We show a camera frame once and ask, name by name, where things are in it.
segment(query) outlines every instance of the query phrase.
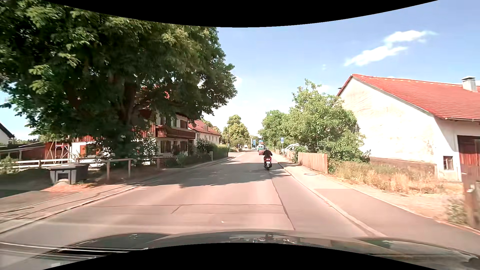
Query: scooter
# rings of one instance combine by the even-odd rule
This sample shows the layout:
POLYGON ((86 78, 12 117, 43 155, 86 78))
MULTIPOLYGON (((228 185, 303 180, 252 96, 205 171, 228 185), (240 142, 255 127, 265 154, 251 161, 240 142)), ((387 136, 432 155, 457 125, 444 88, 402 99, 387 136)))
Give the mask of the scooter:
POLYGON ((264 168, 268 170, 270 170, 270 168, 272 167, 272 158, 266 158, 264 160, 264 168))

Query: utility box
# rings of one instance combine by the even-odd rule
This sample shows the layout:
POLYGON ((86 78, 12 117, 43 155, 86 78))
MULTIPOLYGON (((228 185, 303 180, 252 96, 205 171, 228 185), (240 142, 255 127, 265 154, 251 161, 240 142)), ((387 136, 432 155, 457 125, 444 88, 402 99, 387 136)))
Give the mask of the utility box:
POLYGON ((64 163, 49 167, 49 170, 53 184, 58 183, 60 179, 68 179, 69 184, 75 184, 88 177, 88 164, 64 163))

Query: asphalt road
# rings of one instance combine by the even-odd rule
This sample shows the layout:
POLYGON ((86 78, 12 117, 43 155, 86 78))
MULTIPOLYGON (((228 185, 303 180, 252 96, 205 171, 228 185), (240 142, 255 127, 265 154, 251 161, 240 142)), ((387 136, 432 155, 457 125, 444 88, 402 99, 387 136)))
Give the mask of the asphalt road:
POLYGON ((281 229, 326 236, 366 236, 275 161, 256 151, 179 172, 125 193, 0 235, 0 241, 69 245, 117 233, 281 229))

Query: blue sky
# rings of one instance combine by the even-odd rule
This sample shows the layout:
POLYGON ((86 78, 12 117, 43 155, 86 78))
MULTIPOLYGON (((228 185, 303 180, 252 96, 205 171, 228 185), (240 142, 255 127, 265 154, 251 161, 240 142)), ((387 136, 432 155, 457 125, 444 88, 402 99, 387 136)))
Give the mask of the blue sky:
MULTIPOLYGON (((251 134, 268 110, 288 112, 307 78, 336 94, 353 74, 461 83, 480 80, 480 1, 438 0, 401 10, 311 25, 220 28, 238 94, 206 115, 220 129, 238 114, 251 134)), ((0 93, 0 100, 6 97, 0 93)), ((27 139, 26 120, 0 109, 0 122, 27 139)))

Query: scaffolding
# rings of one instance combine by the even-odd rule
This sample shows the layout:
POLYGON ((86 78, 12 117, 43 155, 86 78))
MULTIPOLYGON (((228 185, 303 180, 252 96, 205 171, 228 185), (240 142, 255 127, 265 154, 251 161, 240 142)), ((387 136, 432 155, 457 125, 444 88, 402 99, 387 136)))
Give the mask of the scaffolding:
MULTIPOLYGON (((47 142, 45 145, 45 159, 46 160, 60 160, 60 159, 69 159, 69 144, 59 141, 47 142)), ((64 163, 64 161, 54 161, 54 164, 64 163)))

